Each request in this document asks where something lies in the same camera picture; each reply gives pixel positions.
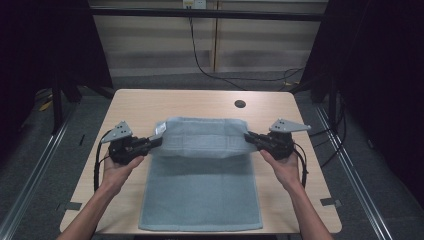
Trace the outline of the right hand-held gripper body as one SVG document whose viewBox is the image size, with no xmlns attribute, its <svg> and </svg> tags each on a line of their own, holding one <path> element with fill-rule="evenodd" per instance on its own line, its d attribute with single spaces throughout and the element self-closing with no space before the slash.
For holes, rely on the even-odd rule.
<svg viewBox="0 0 424 240">
<path fill-rule="evenodd" d="M 269 127 L 269 133 L 265 135 L 265 140 L 268 142 L 266 149 L 276 160 L 287 158 L 294 151 L 292 133 L 310 129 L 310 125 L 279 118 Z"/>
</svg>

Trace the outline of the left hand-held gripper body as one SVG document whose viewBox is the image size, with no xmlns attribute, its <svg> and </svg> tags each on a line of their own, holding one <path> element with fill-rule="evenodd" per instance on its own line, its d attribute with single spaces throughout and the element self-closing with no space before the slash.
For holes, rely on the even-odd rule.
<svg viewBox="0 0 424 240">
<path fill-rule="evenodd" d="M 109 157 L 114 163 L 121 165 L 128 165 L 138 156 L 146 156 L 151 147 L 151 141 L 148 138 L 135 137 L 125 121 L 119 122 L 107 132 L 101 143 L 109 143 Z"/>
</svg>

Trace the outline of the light blue-grey towel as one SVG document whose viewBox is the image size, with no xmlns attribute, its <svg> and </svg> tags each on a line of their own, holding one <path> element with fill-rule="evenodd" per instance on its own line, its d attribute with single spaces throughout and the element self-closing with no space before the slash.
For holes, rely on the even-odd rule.
<svg viewBox="0 0 424 240">
<path fill-rule="evenodd" d="M 251 153 L 240 119 L 173 117 L 156 125 L 162 145 L 152 160 L 139 220 L 148 231 L 260 229 Z"/>
</svg>

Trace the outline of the person's left hand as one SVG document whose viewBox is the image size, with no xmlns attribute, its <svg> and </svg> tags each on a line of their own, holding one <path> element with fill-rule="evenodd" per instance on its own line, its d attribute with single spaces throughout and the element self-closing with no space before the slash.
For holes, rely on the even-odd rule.
<svg viewBox="0 0 424 240">
<path fill-rule="evenodd" d="M 115 163 L 110 156 L 104 160 L 103 179 L 99 190 L 108 197 L 116 196 L 127 181 L 132 171 L 144 160 L 143 156 L 138 156 L 127 165 Z"/>
</svg>

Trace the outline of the person's right hand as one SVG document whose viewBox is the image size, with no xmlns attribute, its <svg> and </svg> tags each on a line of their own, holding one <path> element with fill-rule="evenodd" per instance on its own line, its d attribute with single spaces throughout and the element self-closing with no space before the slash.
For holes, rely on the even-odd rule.
<svg viewBox="0 0 424 240">
<path fill-rule="evenodd" d="M 272 167 L 276 178 L 289 194 L 301 187 L 298 157 L 295 153 L 292 153 L 289 157 L 282 160 L 276 160 L 266 150 L 261 150 L 260 154 Z"/>
</svg>

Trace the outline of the black metal stand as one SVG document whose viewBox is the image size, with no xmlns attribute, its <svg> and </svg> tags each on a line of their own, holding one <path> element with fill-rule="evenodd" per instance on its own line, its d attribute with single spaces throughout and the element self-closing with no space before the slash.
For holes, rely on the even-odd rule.
<svg viewBox="0 0 424 240">
<path fill-rule="evenodd" d="M 59 132 L 63 124 L 62 93 L 61 88 L 58 85 L 52 87 L 52 104 L 54 113 L 52 134 L 55 135 Z"/>
</svg>

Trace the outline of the black curtain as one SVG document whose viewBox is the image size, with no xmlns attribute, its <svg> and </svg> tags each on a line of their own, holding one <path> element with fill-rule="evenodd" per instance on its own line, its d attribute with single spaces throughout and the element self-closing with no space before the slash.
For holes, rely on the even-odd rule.
<svg viewBox="0 0 424 240">
<path fill-rule="evenodd" d="M 424 0 L 328 0 L 301 83 L 340 91 L 424 208 Z"/>
<path fill-rule="evenodd" d="M 88 0 L 0 0 L 0 159 L 17 145 L 36 93 L 113 86 Z"/>
</svg>

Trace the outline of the metal floor rail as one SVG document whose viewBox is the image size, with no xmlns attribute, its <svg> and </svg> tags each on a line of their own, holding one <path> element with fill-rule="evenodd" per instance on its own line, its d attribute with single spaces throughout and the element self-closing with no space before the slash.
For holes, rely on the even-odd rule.
<svg viewBox="0 0 424 240">
<path fill-rule="evenodd" d="M 371 198 L 347 150 L 342 144 L 341 138 L 330 129 L 329 115 L 321 106 L 316 108 L 316 112 L 321 121 L 321 124 L 327 130 L 327 135 L 333 148 L 335 149 L 339 162 L 341 163 L 377 238 L 379 240 L 394 240 L 392 234 L 389 231 L 388 225 L 386 224 L 375 202 Z"/>
<path fill-rule="evenodd" d="M 64 134 L 66 133 L 68 123 L 74 114 L 75 109 L 76 104 L 71 104 L 65 111 L 62 123 L 59 125 L 55 133 L 50 136 L 46 147 L 35 165 L 35 168 L 29 175 L 15 203 L 12 205 L 10 211 L 7 213 L 4 221 L 0 225 L 0 240 L 12 240 L 23 215 L 25 214 L 33 195 L 41 182 L 42 177 L 44 176 L 58 146 L 63 139 Z"/>
</svg>

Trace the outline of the black horizontal frame bar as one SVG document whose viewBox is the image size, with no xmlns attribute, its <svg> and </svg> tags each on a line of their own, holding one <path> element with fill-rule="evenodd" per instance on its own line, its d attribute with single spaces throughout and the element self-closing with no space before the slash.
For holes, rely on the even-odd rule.
<svg viewBox="0 0 424 240">
<path fill-rule="evenodd" d="M 102 16 L 182 17 L 182 18 L 281 20 L 281 21 L 310 21 L 310 22 L 321 22 L 326 19 L 326 16 L 324 14 L 312 14 L 312 13 L 198 10 L 198 9 L 91 7 L 90 12 L 93 15 L 102 15 Z"/>
</svg>

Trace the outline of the white wall power outlet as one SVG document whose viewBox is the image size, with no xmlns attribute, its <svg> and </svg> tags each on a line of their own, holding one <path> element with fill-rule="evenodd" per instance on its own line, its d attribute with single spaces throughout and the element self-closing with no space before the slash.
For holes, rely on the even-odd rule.
<svg viewBox="0 0 424 240">
<path fill-rule="evenodd" d="M 205 10 L 207 8 L 206 0 L 182 0 L 184 9 Z"/>
</svg>

